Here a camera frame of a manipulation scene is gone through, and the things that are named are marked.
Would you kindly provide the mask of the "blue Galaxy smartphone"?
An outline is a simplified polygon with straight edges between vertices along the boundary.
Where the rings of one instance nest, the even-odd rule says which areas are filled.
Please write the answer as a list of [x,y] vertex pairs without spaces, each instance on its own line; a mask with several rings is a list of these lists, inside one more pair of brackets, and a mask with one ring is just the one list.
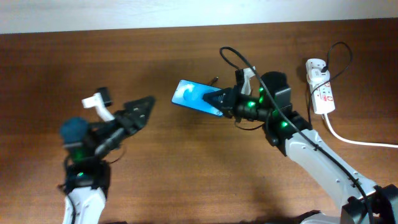
[[223,114],[220,110],[203,100],[204,94],[216,92],[218,90],[220,90],[220,88],[188,80],[180,80],[171,102],[178,106],[222,117]]

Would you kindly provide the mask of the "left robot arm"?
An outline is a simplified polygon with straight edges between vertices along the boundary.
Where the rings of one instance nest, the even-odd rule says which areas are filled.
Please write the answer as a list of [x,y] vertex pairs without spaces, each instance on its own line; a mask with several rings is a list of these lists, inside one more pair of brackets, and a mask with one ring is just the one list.
[[111,163],[105,157],[145,127],[154,105],[155,98],[147,96],[125,103],[103,122],[77,117],[63,124],[60,135],[68,156],[58,189],[65,195],[64,223],[99,222],[111,183]]

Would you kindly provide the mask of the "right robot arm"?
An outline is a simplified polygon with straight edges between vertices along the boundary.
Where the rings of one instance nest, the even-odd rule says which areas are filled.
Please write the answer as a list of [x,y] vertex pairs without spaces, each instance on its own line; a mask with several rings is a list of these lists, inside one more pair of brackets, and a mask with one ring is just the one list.
[[338,217],[319,210],[304,213],[298,223],[397,223],[397,187],[378,186],[336,154],[318,132],[292,109],[291,89],[280,72],[263,74],[259,97],[242,93],[243,77],[237,84],[211,93],[203,100],[227,118],[262,122],[271,146],[306,170],[340,208]]

